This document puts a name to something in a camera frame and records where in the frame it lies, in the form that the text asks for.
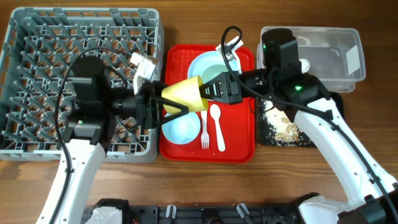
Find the red tray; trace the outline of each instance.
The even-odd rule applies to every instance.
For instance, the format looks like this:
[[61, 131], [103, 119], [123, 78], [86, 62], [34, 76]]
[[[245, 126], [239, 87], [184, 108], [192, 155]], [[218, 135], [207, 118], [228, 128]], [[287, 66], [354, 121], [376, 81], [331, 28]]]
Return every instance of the red tray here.
[[[191, 62], [200, 54], [212, 50], [215, 50], [215, 46], [176, 45], [172, 47], [167, 54], [165, 83], [173, 85], [187, 79]], [[236, 53], [241, 61], [243, 71], [254, 69], [254, 56], [249, 49], [240, 47]], [[218, 150], [215, 122], [208, 112], [209, 149], [201, 148], [201, 130], [195, 140], [185, 145], [171, 143], [161, 132], [159, 149], [164, 157], [176, 161], [227, 163], [244, 163], [253, 157], [254, 114], [250, 112], [249, 100], [244, 99], [242, 103], [236, 105], [209, 101], [209, 108], [212, 104], [217, 104], [221, 109], [220, 126], [224, 136], [225, 151]], [[251, 100], [251, 106], [254, 107], [254, 100]]]

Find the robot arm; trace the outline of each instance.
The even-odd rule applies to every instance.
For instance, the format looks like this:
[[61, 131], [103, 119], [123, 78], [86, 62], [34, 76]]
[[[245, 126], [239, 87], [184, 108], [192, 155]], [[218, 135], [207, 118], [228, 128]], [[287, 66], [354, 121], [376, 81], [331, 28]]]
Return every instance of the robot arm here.
[[[320, 111], [332, 110], [332, 121], [339, 125], [357, 145], [368, 163], [373, 166], [373, 171], [382, 180], [381, 183], [387, 192], [392, 192], [394, 190], [393, 184], [397, 181], [365, 150], [341, 117], [335, 102], [332, 99], [326, 100], [322, 98], [309, 103], [308, 106]], [[372, 195], [374, 198], [382, 196], [380, 189], [374, 184], [374, 180], [367, 173], [367, 168], [365, 168], [353, 148], [337, 131], [332, 130], [327, 122], [318, 116], [303, 111], [297, 112], [294, 121], [310, 137], [329, 163], [344, 188], [348, 203], [353, 208], [364, 205], [366, 203], [365, 197], [368, 195]]]
[[[72, 139], [66, 145], [72, 158], [73, 172], [55, 223], [80, 223], [94, 176], [105, 159], [105, 150], [100, 143], [92, 145], [84, 139]], [[65, 155], [62, 153], [57, 175], [37, 224], [50, 222], [65, 181], [66, 168]]]

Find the wood grain surface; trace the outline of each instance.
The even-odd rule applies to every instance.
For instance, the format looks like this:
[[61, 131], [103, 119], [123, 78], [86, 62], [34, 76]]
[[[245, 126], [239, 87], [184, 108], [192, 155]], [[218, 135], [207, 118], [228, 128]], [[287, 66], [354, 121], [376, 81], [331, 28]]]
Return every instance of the wood grain surface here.
[[[218, 44], [227, 26], [243, 30], [253, 53], [264, 26], [352, 27], [359, 31], [366, 79], [343, 94], [346, 121], [372, 156], [398, 177], [398, 17], [396, 1], [109, 1], [0, 2], [0, 38], [16, 7], [152, 7], [165, 29], [165, 55], [175, 44]], [[0, 162], [0, 223], [33, 223], [58, 162]], [[317, 149], [256, 146], [244, 165], [172, 162], [103, 164], [87, 205], [124, 198], [132, 205], [232, 205], [289, 202], [309, 192], [346, 200]]]

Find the clear plastic container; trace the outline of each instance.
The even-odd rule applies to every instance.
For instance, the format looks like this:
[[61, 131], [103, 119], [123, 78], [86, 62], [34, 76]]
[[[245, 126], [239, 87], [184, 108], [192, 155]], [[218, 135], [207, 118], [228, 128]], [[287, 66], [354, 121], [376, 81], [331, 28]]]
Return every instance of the clear plastic container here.
[[[265, 31], [287, 28], [298, 42], [298, 56], [310, 62], [309, 74], [317, 76], [330, 91], [351, 92], [355, 83], [365, 79], [365, 61], [358, 31], [334, 27], [264, 27]], [[260, 44], [257, 68], [264, 68]]]

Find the yellow cup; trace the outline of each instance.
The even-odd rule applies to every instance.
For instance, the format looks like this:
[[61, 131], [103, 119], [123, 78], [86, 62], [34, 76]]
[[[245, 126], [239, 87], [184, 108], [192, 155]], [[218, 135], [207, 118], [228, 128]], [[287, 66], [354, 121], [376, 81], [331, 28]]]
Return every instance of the yellow cup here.
[[[187, 106], [189, 112], [205, 111], [208, 102], [200, 97], [199, 87], [202, 85], [200, 76], [195, 76], [163, 89], [162, 97]], [[164, 109], [170, 114], [180, 112], [180, 109], [167, 105], [164, 105]]]

